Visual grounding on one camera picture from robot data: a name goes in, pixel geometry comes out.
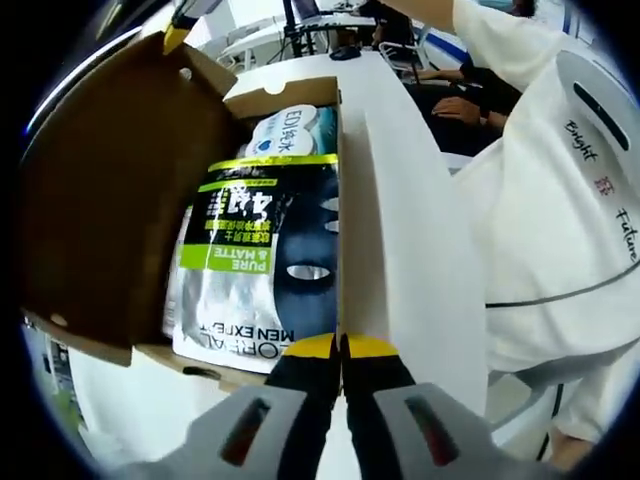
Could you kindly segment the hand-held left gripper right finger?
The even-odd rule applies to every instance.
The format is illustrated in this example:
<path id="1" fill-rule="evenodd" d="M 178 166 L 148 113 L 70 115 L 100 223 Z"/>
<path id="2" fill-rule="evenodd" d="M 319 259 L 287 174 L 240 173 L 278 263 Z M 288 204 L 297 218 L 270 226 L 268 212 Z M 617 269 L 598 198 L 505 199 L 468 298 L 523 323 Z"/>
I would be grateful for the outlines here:
<path id="1" fill-rule="evenodd" d="M 418 383 L 390 343 L 341 337 L 347 424 L 364 479 L 497 479 L 488 426 L 432 383 Z"/>

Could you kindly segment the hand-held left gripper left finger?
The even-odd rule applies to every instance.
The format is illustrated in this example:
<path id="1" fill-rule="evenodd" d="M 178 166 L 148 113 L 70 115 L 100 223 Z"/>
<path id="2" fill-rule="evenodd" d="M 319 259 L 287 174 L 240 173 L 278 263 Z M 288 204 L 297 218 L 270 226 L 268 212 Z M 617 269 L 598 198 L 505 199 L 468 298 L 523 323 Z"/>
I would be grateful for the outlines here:
<path id="1" fill-rule="evenodd" d="M 174 452 L 186 479 L 314 479 L 338 394 L 332 333 L 291 344 L 261 385 L 197 418 Z"/>

